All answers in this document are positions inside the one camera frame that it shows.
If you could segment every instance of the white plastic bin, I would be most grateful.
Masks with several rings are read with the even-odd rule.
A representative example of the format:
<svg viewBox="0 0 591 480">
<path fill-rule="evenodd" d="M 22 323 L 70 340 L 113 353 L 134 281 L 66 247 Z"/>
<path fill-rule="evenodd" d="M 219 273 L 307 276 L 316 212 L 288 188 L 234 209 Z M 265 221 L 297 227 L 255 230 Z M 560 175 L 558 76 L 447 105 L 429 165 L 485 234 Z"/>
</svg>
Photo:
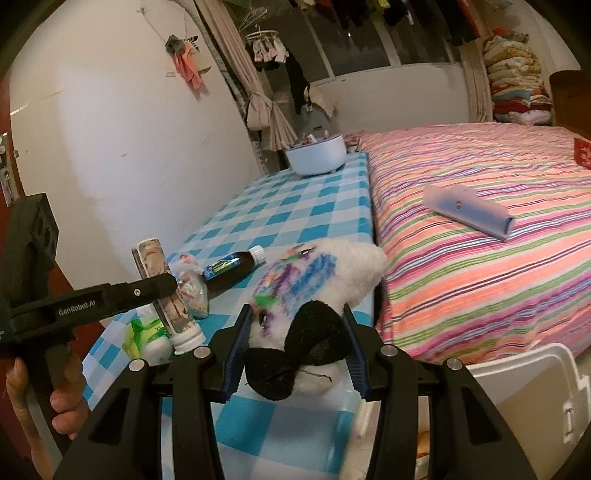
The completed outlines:
<svg viewBox="0 0 591 480">
<path fill-rule="evenodd" d="M 591 421 L 589 377 L 579 374 L 573 354 L 552 343 L 468 368 L 517 437 L 538 480 L 549 480 Z M 378 414 L 379 402 L 360 403 L 339 480 L 365 479 Z M 420 397 L 419 431 L 428 427 L 427 397 Z M 427 471 L 427 462 L 417 462 L 415 478 Z"/>
<path fill-rule="evenodd" d="M 298 175 L 320 175 L 336 170 L 347 156 L 342 135 L 335 135 L 318 143 L 297 145 L 285 151 L 291 169 Z"/>
</svg>

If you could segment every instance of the black gripper frame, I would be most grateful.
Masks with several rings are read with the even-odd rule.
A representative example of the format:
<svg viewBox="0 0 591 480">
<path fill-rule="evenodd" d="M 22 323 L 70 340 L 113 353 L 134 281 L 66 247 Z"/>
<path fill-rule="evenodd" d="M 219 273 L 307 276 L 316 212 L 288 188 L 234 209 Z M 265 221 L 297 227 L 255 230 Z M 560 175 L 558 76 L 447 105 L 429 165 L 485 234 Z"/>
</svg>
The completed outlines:
<svg viewBox="0 0 591 480">
<path fill-rule="evenodd" d="M 223 480 L 210 402 L 236 391 L 252 310 L 170 365 L 129 363 L 93 410 L 54 480 L 161 480 L 161 403 L 173 399 L 176 480 Z"/>
<path fill-rule="evenodd" d="M 366 401 L 382 402 L 366 480 L 385 480 L 393 471 L 398 480 L 414 479 L 422 395 L 430 404 L 429 480 L 537 480 L 505 420 L 459 360 L 415 361 L 357 324 L 348 306 L 343 318 L 354 343 L 347 359 L 353 384 Z M 356 382 L 358 374 L 367 380 Z"/>
</svg>

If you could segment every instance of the metal screw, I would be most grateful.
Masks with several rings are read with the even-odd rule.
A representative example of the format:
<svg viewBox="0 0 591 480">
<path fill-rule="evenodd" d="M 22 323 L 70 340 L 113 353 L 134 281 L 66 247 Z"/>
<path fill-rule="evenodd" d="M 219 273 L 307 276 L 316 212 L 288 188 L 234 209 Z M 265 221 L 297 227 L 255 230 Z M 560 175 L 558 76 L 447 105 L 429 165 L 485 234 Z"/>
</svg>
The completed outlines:
<svg viewBox="0 0 591 480">
<path fill-rule="evenodd" d="M 452 370 L 454 370 L 456 372 L 458 370 L 461 370 L 462 367 L 464 366 L 464 364 L 460 360 L 458 360 L 457 358 L 448 359 L 446 364 L 449 368 L 451 368 Z"/>
<path fill-rule="evenodd" d="M 382 352 L 382 355 L 384 356 L 396 356 L 398 353 L 398 349 L 390 344 L 384 345 L 379 351 Z"/>
<path fill-rule="evenodd" d="M 129 363 L 129 369 L 132 372 L 139 372 L 140 370 L 145 367 L 146 362 L 144 362 L 141 358 L 136 358 Z"/>
<path fill-rule="evenodd" d="M 193 355 L 197 358 L 207 358 L 211 353 L 212 351 L 207 346 L 199 346 L 193 350 Z"/>
</svg>

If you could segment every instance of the door handle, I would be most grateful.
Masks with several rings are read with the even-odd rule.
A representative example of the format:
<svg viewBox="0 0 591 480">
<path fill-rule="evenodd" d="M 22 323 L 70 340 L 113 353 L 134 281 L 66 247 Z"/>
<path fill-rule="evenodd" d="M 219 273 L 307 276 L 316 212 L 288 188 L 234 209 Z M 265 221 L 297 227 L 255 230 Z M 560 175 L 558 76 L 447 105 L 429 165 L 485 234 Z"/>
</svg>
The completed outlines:
<svg viewBox="0 0 591 480">
<path fill-rule="evenodd" d="M 2 193 L 7 206 L 11 206 L 17 198 L 15 191 L 13 191 L 11 181 L 12 169 L 8 158 L 9 142 L 8 133 L 0 135 L 0 186 L 2 186 Z"/>
</svg>

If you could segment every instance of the finger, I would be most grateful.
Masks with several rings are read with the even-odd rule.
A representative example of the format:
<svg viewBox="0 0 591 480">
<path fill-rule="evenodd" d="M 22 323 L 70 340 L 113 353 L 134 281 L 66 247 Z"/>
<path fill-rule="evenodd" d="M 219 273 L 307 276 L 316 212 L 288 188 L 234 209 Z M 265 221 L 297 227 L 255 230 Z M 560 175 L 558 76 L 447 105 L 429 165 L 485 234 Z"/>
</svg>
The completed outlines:
<svg viewBox="0 0 591 480">
<path fill-rule="evenodd" d="M 64 367 L 64 376 L 69 383 L 76 383 L 82 376 L 82 361 L 74 352 L 70 352 L 70 356 Z"/>
<path fill-rule="evenodd" d="M 86 379 L 80 376 L 75 383 L 56 389 L 50 397 L 52 408 L 58 413 L 73 409 L 78 405 L 85 388 Z"/>
<path fill-rule="evenodd" d="M 86 400 L 80 400 L 80 403 L 65 413 L 56 416 L 52 425 L 57 433 L 62 435 L 77 433 L 88 418 L 88 405 Z"/>
<path fill-rule="evenodd" d="M 17 358 L 14 366 L 6 375 L 6 390 L 12 403 L 12 409 L 21 423 L 22 429 L 29 442 L 39 439 L 39 433 L 27 407 L 25 393 L 29 383 L 29 376 L 25 362 Z"/>
</svg>

